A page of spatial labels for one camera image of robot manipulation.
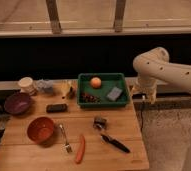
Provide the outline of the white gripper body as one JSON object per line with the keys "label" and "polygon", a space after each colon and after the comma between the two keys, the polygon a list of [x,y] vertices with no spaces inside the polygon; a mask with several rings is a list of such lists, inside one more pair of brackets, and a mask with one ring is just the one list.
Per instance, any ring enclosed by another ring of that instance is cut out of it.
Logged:
{"label": "white gripper body", "polygon": [[131,95],[145,94],[150,103],[156,101],[156,93],[156,80],[150,77],[138,77],[131,89]]}

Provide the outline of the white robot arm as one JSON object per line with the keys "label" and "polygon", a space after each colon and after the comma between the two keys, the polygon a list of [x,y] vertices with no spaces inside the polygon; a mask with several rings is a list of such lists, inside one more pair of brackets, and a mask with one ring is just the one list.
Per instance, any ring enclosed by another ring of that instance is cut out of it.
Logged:
{"label": "white robot arm", "polygon": [[[169,53],[157,47],[136,56],[133,68],[138,73],[131,95],[144,93],[151,104],[156,101],[157,80],[174,85],[191,94],[191,65],[169,62]],[[191,171],[191,145],[188,148],[182,171]]]}

